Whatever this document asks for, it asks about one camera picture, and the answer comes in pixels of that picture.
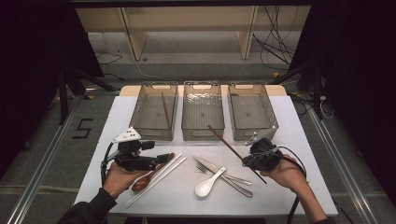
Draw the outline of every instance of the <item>gray floor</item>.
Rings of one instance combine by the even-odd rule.
[[[265,37],[267,33],[258,33]],[[299,33],[291,33],[286,39],[291,48],[295,48]],[[149,34],[144,48],[142,60],[134,63],[123,34],[90,34],[90,40],[96,53],[112,53],[122,56],[114,63],[103,64],[106,74],[101,78],[105,82],[122,87],[130,84],[140,84],[146,80],[274,80],[274,73],[281,75],[283,70],[270,69],[262,64],[261,48],[253,41],[248,60],[242,60],[235,33],[153,33]],[[102,55],[100,63],[106,63],[119,56]],[[263,61],[268,65],[287,68],[279,63],[277,58],[264,52]],[[298,76],[288,80],[284,87],[287,91],[297,91],[295,84]],[[87,88],[98,89],[89,82],[84,82]],[[91,161],[92,153],[106,122],[107,113],[117,92],[89,91],[78,105],[75,116],[65,131],[64,140],[48,171],[33,197],[32,203],[22,223],[55,223],[62,213],[75,200],[78,188]],[[70,104],[77,104],[76,99]],[[296,103],[297,113],[303,113],[304,107]],[[320,171],[323,174],[329,191],[341,208],[352,218],[354,223],[364,223],[359,209],[354,204],[342,177],[338,174],[334,162],[326,149],[326,145],[312,119],[315,116],[308,113],[301,117],[301,123],[312,147]],[[83,127],[91,128],[87,138],[77,139],[85,132],[78,131],[82,119],[91,119],[83,123]],[[45,118],[41,121],[35,135],[30,140],[30,149],[21,151],[15,161],[0,181],[0,223],[6,223],[19,198],[35,175],[36,167],[45,156],[52,137],[59,128],[60,104],[54,99]],[[329,130],[332,140],[341,152],[346,165],[353,174],[365,199],[375,215],[377,223],[396,223],[396,210],[389,201],[384,190],[376,182],[375,177],[364,162],[357,156],[355,146],[340,122],[334,116],[324,119],[323,123]],[[124,217],[110,217],[110,223],[123,223]],[[285,217],[268,217],[267,223],[286,223]],[[340,212],[338,223],[349,223],[346,216]],[[295,217],[294,223],[306,223],[304,217]]]

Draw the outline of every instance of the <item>chopsticks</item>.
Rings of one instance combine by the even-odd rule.
[[[125,204],[125,207],[129,207],[132,203],[136,202],[140,197],[143,196],[149,189],[154,187],[158,182],[160,182],[164,177],[169,175],[173,170],[175,170],[184,160],[186,160],[186,157],[181,159],[176,165],[174,165],[170,170],[168,168],[175,162],[177,159],[181,156],[182,154],[178,154],[172,161],[170,161],[163,169],[154,177],[151,179],[150,183],[145,189],[142,189],[140,192],[138,192],[131,201],[129,201],[127,204]]]

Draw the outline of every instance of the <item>fork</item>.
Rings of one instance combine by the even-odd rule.
[[[213,174],[214,174],[213,172],[209,171],[209,170],[208,170],[204,165],[202,165],[200,162],[197,162],[196,167],[197,167],[200,171],[202,171],[202,173],[204,173],[204,174],[207,174],[207,175],[213,175]],[[227,178],[233,180],[233,181],[238,182],[238,183],[251,186],[251,182],[250,182],[250,181],[247,181],[247,180],[244,180],[244,179],[235,177],[235,176],[231,176],[231,175],[225,175],[225,174],[223,174],[223,175],[224,175],[225,177],[227,177]]]

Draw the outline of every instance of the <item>spoon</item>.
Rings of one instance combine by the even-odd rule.
[[[155,170],[153,170],[151,173],[149,173],[149,175],[145,175],[145,176],[143,176],[142,178],[140,178],[136,183],[134,183],[134,184],[132,185],[132,191],[134,191],[134,192],[139,192],[140,190],[145,189],[145,188],[148,186],[149,181],[150,181],[151,178],[154,176],[154,174],[155,174],[157,171],[159,171],[161,168],[163,168],[163,167],[166,165],[166,163],[168,163],[169,161],[171,161],[174,157],[175,157],[175,153],[172,152],[171,154],[169,154],[168,161],[159,164],[159,165],[155,168]]]
[[[221,167],[218,172],[213,175],[212,177],[210,177],[209,179],[207,179],[204,182],[199,183],[196,187],[195,187],[195,193],[200,196],[200,197],[205,197],[206,195],[209,194],[210,190],[212,190],[213,184],[215,183],[216,179],[222,174],[224,173],[224,171],[226,171],[227,168],[225,168],[224,166]]]

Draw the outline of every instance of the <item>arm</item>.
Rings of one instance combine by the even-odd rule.
[[[284,156],[295,161],[294,158],[291,158],[287,154]],[[296,193],[310,223],[316,223],[327,218],[314,192],[311,187],[309,187],[305,176],[298,167],[291,162],[281,160],[274,170],[269,172],[261,171],[260,174],[271,177],[280,186],[288,188]]]
[[[114,207],[116,199],[131,186],[134,181],[147,172],[128,172],[115,162],[110,166],[105,184],[89,202],[76,203],[64,213],[58,223],[101,223],[108,211]]]

